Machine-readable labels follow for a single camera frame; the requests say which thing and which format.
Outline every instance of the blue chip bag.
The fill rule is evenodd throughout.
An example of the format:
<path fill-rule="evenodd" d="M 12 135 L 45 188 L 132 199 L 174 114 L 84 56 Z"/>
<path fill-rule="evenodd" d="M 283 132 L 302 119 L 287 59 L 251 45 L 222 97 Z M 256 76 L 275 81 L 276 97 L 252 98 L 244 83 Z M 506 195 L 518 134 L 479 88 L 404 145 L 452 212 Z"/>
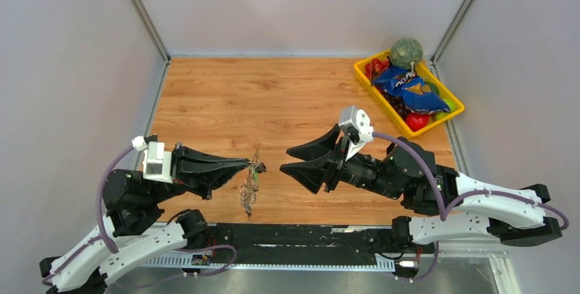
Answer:
<path fill-rule="evenodd" d="M 382 72 L 373 85 L 379 91 L 402 97 L 405 106 L 417 114 L 450 112 L 451 109 L 415 72 L 391 66 Z"/>

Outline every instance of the gray floor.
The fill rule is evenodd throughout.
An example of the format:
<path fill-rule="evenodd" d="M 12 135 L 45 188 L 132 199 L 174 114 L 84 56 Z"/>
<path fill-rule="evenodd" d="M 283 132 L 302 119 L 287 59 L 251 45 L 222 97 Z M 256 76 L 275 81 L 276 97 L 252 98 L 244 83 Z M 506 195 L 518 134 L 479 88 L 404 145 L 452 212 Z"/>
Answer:
<path fill-rule="evenodd" d="M 421 260 L 427 269 L 431 260 Z M 122 284 L 147 284 L 179 273 L 178 269 L 137 268 L 119 280 Z M 497 293 L 489 260 L 445 258 L 436 271 L 422 282 L 405 284 L 377 272 L 254 271 L 228 270 L 207 278 L 180 278 L 147 289 L 128 291 L 111 286 L 108 293 Z"/>

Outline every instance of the wooden table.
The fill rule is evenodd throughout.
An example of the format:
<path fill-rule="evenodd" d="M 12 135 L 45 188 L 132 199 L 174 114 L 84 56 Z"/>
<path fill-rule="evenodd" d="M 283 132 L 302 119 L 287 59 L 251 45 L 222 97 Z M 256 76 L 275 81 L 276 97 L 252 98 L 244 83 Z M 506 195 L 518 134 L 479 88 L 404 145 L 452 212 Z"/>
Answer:
<path fill-rule="evenodd" d="M 251 222 L 288 224 L 391 224 L 412 215 L 399 202 L 340 183 L 314 195 L 286 174 L 289 147 L 329 131 L 340 111 L 363 108 L 376 131 L 398 136 L 395 125 L 354 77 L 357 59 L 176 58 L 171 61 L 151 133 L 172 148 L 175 142 L 223 157 L 251 158 L 259 147 L 268 172 L 259 177 Z M 415 142 L 454 167 L 443 126 Z M 388 142 L 377 139 L 362 152 L 384 157 Z M 236 175 L 202 201 L 186 193 L 161 204 L 162 220 L 183 209 L 200 209 L 208 222 L 248 222 L 240 205 L 247 172 Z"/>

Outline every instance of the robotic arm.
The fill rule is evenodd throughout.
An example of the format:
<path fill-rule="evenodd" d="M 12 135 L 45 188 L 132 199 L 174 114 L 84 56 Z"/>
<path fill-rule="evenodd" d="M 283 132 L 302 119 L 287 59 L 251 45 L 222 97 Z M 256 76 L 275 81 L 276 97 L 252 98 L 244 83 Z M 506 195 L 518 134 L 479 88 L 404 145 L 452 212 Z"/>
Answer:
<path fill-rule="evenodd" d="M 550 200 L 545 185 L 514 190 L 477 181 L 437 165 L 433 152 L 402 137 L 388 138 L 393 144 L 383 159 L 358 153 L 373 136 L 388 137 L 374 133 L 368 115 L 351 106 L 328 133 L 288 149 L 288 155 L 303 161 L 282 165 L 280 171 L 312 193 L 322 185 L 330 192 L 343 181 L 394 200 L 403 196 L 405 209 L 430 217 L 393 220 L 391 241 L 402 248 L 462 237 L 498 237 L 504 245 L 535 246 L 560 238 L 567 227 L 566 220 L 561 229 L 546 216 L 545 209 L 552 208 L 544 204 Z M 450 215 L 451 209 L 459 213 Z"/>
<path fill-rule="evenodd" d="M 164 252 L 203 248 L 208 226 L 199 210 L 186 211 L 160 231 L 152 231 L 149 228 L 164 212 L 157 205 L 186 192 L 209 200 L 214 189 L 250 165 L 248 159 L 208 155 L 181 143 L 166 152 L 157 136 L 136 137 L 133 147 L 144 152 L 143 171 L 108 174 L 102 197 L 107 209 L 104 231 L 97 226 L 67 254 L 40 262 L 43 283 L 51 286 L 47 293 L 103 293 L 121 276 Z M 113 250 L 118 247 L 116 254 L 107 240 L 114 243 Z"/>

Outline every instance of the scratched black surface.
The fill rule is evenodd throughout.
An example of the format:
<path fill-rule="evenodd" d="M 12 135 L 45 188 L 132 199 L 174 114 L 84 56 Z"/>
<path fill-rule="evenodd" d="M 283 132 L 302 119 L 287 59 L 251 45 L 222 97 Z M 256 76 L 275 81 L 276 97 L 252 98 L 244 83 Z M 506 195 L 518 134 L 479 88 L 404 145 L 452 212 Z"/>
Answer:
<path fill-rule="evenodd" d="M 217 244 L 230 244 L 238 252 L 236 263 L 285 265 L 376 265 L 374 250 L 398 253 L 390 229 L 332 232 L 346 226 L 295 224 L 217 224 L 209 234 Z M 423 248 L 434 252 L 434 246 Z M 416 252 L 408 248 L 406 252 Z M 228 250 L 218 250 L 213 262 L 225 263 Z"/>

